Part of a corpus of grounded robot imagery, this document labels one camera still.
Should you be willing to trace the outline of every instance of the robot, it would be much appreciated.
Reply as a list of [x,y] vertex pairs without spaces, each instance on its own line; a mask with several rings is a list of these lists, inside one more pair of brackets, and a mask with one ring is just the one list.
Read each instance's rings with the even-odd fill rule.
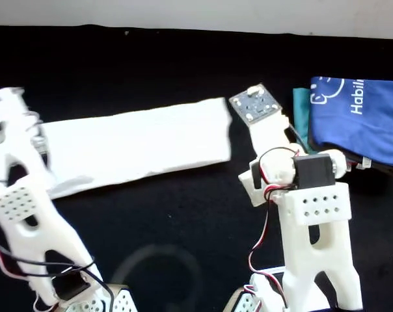
[[[290,143],[285,130],[291,129],[295,135],[296,130],[263,85],[250,87],[232,97],[230,103],[249,127],[257,154],[239,180],[253,206],[277,204],[286,268],[281,287],[270,272],[251,265],[251,255],[267,229],[266,217],[262,236],[249,255],[254,272],[250,285],[228,308],[235,312],[311,311],[308,301],[314,300],[314,279],[325,272],[335,288],[338,307],[361,310],[360,279],[353,266],[349,236],[349,189],[348,184],[336,181],[347,170],[344,154],[332,149],[307,155],[302,146]],[[308,227],[316,225],[320,237],[311,244]]]
[[[0,268],[25,280],[54,312],[137,312],[127,287],[106,285],[94,259],[75,229],[57,212],[47,190],[53,177],[46,162],[47,140],[41,121],[26,107],[22,89],[0,89],[0,227],[8,248],[0,245]],[[26,175],[8,185],[12,166]],[[45,262],[50,251],[65,259]],[[11,273],[3,256],[15,260],[21,274]]]
[[[0,244],[0,269],[36,292],[36,312],[39,300],[50,307],[45,312],[137,312],[127,287],[102,281],[79,235],[53,206],[47,194],[53,185],[45,162],[47,140],[38,115],[29,111],[21,94],[19,88],[0,89],[0,227],[9,247]],[[286,265],[283,287],[269,272],[251,266],[251,284],[234,311],[307,311],[314,278],[321,271],[334,285],[339,307],[362,309],[349,238],[348,185],[336,182],[346,172],[346,158],[336,150],[306,155],[300,145],[290,143],[285,134],[288,118],[262,85],[230,101],[248,125],[257,154],[239,179],[253,206],[271,201],[278,205]],[[16,164],[26,175],[9,185],[8,173]],[[312,225],[319,225],[321,234],[314,245],[308,232]],[[46,262],[51,250],[65,261]],[[21,274],[7,269],[4,255],[17,262]],[[245,302],[251,303],[250,309]]]

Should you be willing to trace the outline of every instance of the black table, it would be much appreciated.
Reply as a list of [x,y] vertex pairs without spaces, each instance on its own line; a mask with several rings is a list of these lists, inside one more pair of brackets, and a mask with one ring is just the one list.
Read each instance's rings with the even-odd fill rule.
[[[313,75],[393,79],[393,40],[92,25],[0,27],[0,87],[23,86],[27,104],[45,122],[228,98],[259,82],[292,116],[292,88],[307,87]],[[202,281],[196,311],[222,311],[248,281],[247,253],[264,212],[251,207],[237,179],[254,152],[247,128],[232,116],[230,162],[55,201],[106,281],[128,255],[149,244],[173,244],[196,259]],[[345,181],[351,187],[351,242],[364,305],[367,311],[393,311],[393,177],[366,170]],[[275,209],[254,263],[283,264]],[[188,295],[192,282],[179,262],[156,258],[128,280],[145,312],[166,311],[168,301]],[[0,311],[31,311],[33,299],[26,284],[0,273]]]

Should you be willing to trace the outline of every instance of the white plastic bracket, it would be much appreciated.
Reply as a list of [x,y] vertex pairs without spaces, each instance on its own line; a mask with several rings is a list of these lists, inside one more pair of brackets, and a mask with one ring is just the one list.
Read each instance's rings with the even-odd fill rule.
[[[274,200],[278,203],[282,231],[286,265],[283,288],[289,311],[306,311],[308,292],[316,275],[323,271],[337,293],[340,308],[348,311],[362,309],[360,279],[351,253],[348,186],[337,183],[333,187],[289,191],[280,196],[275,196]],[[305,196],[312,197],[311,204],[311,197],[303,202]],[[313,224],[319,225],[319,240],[315,244],[310,243],[308,230]]]
[[[25,219],[29,216],[36,218],[36,226],[26,223]],[[55,250],[82,267],[92,262],[75,229],[65,221],[52,204],[42,181],[30,174],[8,188],[0,190],[0,226],[5,232],[11,252],[16,257],[44,262],[45,253],[48,250]],[[47,274],[45,266],[27,263],[19,263],[19,266],[26,273]],[[89,270],[101,278],[96,265],[92,265]],[[90,276],[82,274],[91,287],[61,304],[68,306],[73,302],[84,300],[100,287]],[[53,306],[59,301],[51,278],[28,278],[29,285],[38,292],[45,304]]]

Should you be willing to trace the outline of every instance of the cable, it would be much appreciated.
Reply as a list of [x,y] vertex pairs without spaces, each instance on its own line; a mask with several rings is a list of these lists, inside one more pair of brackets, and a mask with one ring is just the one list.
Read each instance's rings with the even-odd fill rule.
[[6,266],[4,264],[3,258],[1,257],[1,254],[0,254],[0,270],[3,272],[4,275],[6,275],[10,278],[14,278],[15,280],[27,281],[26,277],[13,274],[9,270],[6,269]]
[[109,307],[109,312],[113,312],[113,308],[114,308],[114,294],[111,291],[110,287],[108,287],[108,285],[106,283],[104,283],[100,278],[98,278],[95,274],[91,273],[90,271],[88,271],[87,269],[82,270],[84,273],[88,274],[92,279],[94,279],[97,283],[100,284],[101,287],[103,287],[105,289],[105,291],[108,292],[108,294],[110,295],[110,307]]
[[36,299],[34,300],[34,302],[33,302],[33,311],[34,312],[51,312],[51,311],[53,311],[55,308],[56,308],[56,304],[55,305],[53,305],[53,306],[51,306],[49,309],[47,309],[47,310],[39,310],[38,308],[37,308],[37,304],[38,304],[38,302],[39,302],[39,294],[36,292]]
[[262,301],[259,300],[257,303],[256,307],[254,308],[254,312],[260,312],[260,309],[262,308]]
[[243,286],[244,292],[249,293],[253,296],[256,296],[256,292],[254,292],[254,286],[253,285],[244,285]]
[[88,269],[89,267],[91,267],[94,263],[95,260],[92,259],[92,262],[86,266],[79,266],[76,265],[74,263],[59,263],[59,262],[39,262],[39,261],[32,261],[32,260],[27,260],[27,259],[23,259],[20,257],[16,257],[15,255],[13,255],[10,251],[8,251],[6,248],[4,248],[3,246],[0,245],[0,252],[2,254],[5,254],[7,256],[9,256],[9,258],[17,261],[17,262],[22,262],[22,263],[27,263],[29,265],[39,265],[39,266],[54,266],[54,265],[59,265],[59,266],[66,266],[66,267],[71,267],[71,270],[68,270],[66,272],[61,272],[61,273],[49,273],[49,274],[32,274],[32,273],[24,273],[26,276],[33,276],[33,277],[37,277],[37,278],[56,278],[56,277],[61,277],[61,276],[66,276],[69,274],[73,274],[75,272],[79,272],[79,271],[83,271]]
[[296,131],[295,127],[291,123],[289,124],[289,129],[293,133],[293,135],[295,135],[296,139],[298,140],[299,145],[302,146],[302,148],[305,152],[307,152],[308,147],[306,146],[305,142],[303,142],[300,134],[298,133],[298,131]]
[[266,184],[269,184],[269,181],[268,181],[268,178],[266,177],[266,175],[265,175],[265,173],[264,173],[264,171],[263,171],[263,168],[262,168],[262,158],[263,158],[264,156],[266,156],[266,154],[268,154],[269,152],[274,151],[274,150],[287,150],[287,151],[291,151],[295,156],[296,156],[296,155],[298,154],[298,152],[299,152],[299,151],[294,151],[293,149],[287,148],[287,147],[285,147],[285,146],[278,146],[278,147],[271,148],[271,149],[267,150],[266,152],[264,152],[264,153],[259,157],[259,161],[258,161],[258,162],[259,162],[260,175],[262,176],[262,178],[263,178],[263,180],[265,181]]
[[272,193],[273,193],[273,192],[276,192],[276,191],[278,191],[278,190],[289,190],[289,189],[293,189],[293,185],[288,185],[288,186],[286,186],[286,187],[276,187],[276,185],[270,185],[269,187],[270,187],[269,189],[268,189],[268,188],[265,189],[265,197],[267,196],[267,198],[266,198],[267,204],[266,204],[266,216],[265,216],[265,222],[264,222],[264,226],[263,226],[263,231],[262,231],[262,234],[260,235],[260,238],[258,239],[257,243],[252,247],[252,249],[251,249],[251,251],[250,251],[250,254],[249,254],[249,268],[250,268],[250,270],[251,270],[253,273],[263,275],[263,276],[265,276],[268,280],[271,280],[271,281],[275,284],[276,288],[278,289],[278,292],[279,292],[280,296],[281,296],[282,299],[283,299],[285,308],[288,308],[288,303],[287,303],[287,301],[286,301],[286,298],[285,298],[285,295],[284,295],[284,292],[283,292],[283,288],[282,288],[282,285],[279,283],[279,280],[276,279],[276,277],[275,277],[274,275],[270,274],[270,273],[262,272],[262,271],[260,271],[260,270],[256,270],[256,269],[253,267],[252,261],[251,261],[251,258],[252,258],[252,256],[253,256],[254,251],[256,251],[256,250],[263,244],[264,238],[265,238],[266,233],[267,233],[267,229],[268,229],[268,220],[269,220],[269,209],[270,209],[270,203],[271,203],[271,195],[272,195]]

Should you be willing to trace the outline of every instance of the green fabric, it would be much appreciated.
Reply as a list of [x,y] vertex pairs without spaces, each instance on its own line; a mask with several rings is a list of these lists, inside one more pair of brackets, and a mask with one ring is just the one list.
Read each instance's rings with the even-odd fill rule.
[[308,125],[309,125],[309,95],[310,90],[305,88],[293,89],[293,115],[295,119],[295,129],[299,133],[308,148],[309,154],[316,153],[308,145]]

